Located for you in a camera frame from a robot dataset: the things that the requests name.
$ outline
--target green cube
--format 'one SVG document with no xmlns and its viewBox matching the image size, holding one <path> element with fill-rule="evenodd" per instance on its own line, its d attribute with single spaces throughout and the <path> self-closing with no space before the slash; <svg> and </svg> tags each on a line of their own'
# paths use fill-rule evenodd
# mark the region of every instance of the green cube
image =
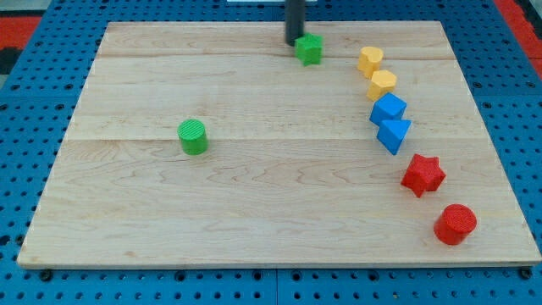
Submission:
<svg viewBox="0 0 542 305">
<path fill-rule="evenodd" d="M 304 66 L 320 64 L 324 39 L 310 33 L 296 39 L 296 57 Z"/>
</svg>

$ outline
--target red cylinder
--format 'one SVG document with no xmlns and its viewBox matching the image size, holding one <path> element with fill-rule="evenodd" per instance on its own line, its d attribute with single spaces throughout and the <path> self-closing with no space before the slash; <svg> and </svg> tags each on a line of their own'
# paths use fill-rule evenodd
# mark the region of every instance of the red cylinder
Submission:
<svg viewBox="0 0 542 305">
<path fill-rule="evenodd" d="M 462 204 L 451 204 L 434 223 L 434 233 L 448 245 L 459 245 L 476 228 L 476 215 Z"/>
</svg>

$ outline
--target red surface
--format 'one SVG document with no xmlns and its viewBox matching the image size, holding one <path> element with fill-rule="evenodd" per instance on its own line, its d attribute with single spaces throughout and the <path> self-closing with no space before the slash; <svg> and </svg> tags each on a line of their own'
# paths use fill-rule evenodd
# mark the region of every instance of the red surface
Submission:
<svg viewBox="0 0 542 305">
<path fill-rule="evenodd" d="M 0 49 L 23 49 L 40 23 L 41 17 L 0 17 Z"/>
<path fill-rule="evenodd" d="M 420 198 L 425 191 L 436 191 L 445 177 L 438 157 L 425 158 L 415 153 L 401 184 L 410 188 L 416 197 Z"/>
<path fill-rule="evenodd" d="M 533 25 L 525 19 L 523 9 L 514 0 L 495 0 L 495 5 L 542 78 L 542 41 L 534 34 Z"/>
<path fill-rule="evenodd" d="M 451 204 L 445 208 L 434 223 L 434 233 L 447 245 L 459 245 L 476 228 L 474 212 L 462 204 Z"/>
</svg>

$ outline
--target blue cube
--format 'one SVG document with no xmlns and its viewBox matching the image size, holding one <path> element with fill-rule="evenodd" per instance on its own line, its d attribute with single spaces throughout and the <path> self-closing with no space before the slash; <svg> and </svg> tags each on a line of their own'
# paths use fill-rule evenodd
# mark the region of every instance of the blue cube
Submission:
<svg viewBox="0 0 542 305">
<path fill-rule="evenodd" d="M 384 119 L 380 122 L 379 133 L 376 138 L 395 156 L 407 135 L 411 123 L 408 119 Z"/>
<path fill-rule="evenodd" d="M 407 103 L 392 93 L 386 93 L 373 105 L 369 120 L 380 125 L 384 119 L 401 119 L 407 108 Z"/>
</svg>

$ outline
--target red star-shaped block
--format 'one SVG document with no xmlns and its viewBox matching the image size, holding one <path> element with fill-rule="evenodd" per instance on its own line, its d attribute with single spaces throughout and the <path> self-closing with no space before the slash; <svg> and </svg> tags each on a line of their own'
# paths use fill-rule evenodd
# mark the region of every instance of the red star-shaped block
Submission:
<svg viewBox="0 0 542 305">
<path fill-rule="evenodd" d="M 436 191 L 445 177 L 445 172 L 439 166 L 439 157 L 425 158 L 415 153 L 401 184 L 420 198 L 425 191 Z"/>
</svg>

